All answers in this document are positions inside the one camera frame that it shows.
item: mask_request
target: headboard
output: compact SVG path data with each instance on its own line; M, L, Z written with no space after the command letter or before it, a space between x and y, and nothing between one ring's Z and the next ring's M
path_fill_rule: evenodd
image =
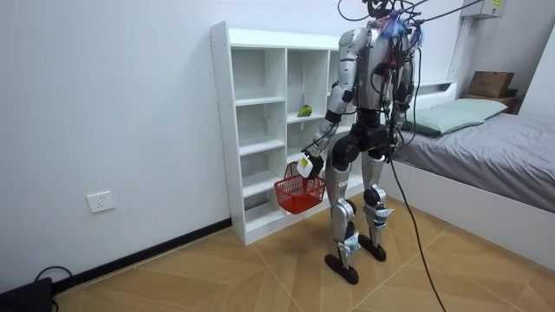
M436 107L454 101L457 96L457 81L428 81L422 82L417 99L410 103L410 109L416 110Z

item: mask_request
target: wall socket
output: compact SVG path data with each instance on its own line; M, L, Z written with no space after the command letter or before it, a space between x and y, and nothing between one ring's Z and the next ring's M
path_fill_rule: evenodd
M115 208L114 197L110 191L88 195L87 200L88 206L93 213Z

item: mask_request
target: pillow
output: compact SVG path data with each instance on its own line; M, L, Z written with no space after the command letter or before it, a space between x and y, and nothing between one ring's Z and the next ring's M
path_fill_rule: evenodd
M457 109L460 112L472 114L482 120L487 120L494 117L506 110L506 105L492 100L471 100L471 99L460 99L457 101L451 101L449 103L441 104L438 107L450 107L452 109Z
M411 127L414 127L413 120L413 113L407 112L407 121ZM484 120L474 114L444 105L416 111L416 132L429 136L440 136L483 123Z

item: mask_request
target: plastic basket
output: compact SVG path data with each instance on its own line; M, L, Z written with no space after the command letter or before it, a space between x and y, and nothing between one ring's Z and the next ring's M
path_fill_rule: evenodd
M277 203L292 214L299 214L322 203L326 183L322 178L312 180L293 174L297 162L290 163L285 171L284 179L274 184Z

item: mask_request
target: humanoid robot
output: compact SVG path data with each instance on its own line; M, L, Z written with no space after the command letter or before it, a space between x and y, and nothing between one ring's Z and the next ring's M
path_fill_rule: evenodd
M418 46L411 44L414 34L404 29L394 36L384 36L382 23L372 21L366 28L341 36L339 80L331 91L325 120L313 143L303 150L304 161L299 162L303 165L298 167L305 178L316 177L323 168L323 152L329 148L325 181L338 257L327 255L324 261L351 284L358 283L352 257L361 246L376 260L386 260L382 231L392 210L385 207L386 194L377 184L384 162L398 147L398 131L415 89L413 56ZM330 145L349 104L357 107L356 123L349 134ZM358 235L352 221L357 209L345 198L350 166L359 155L369 237Z

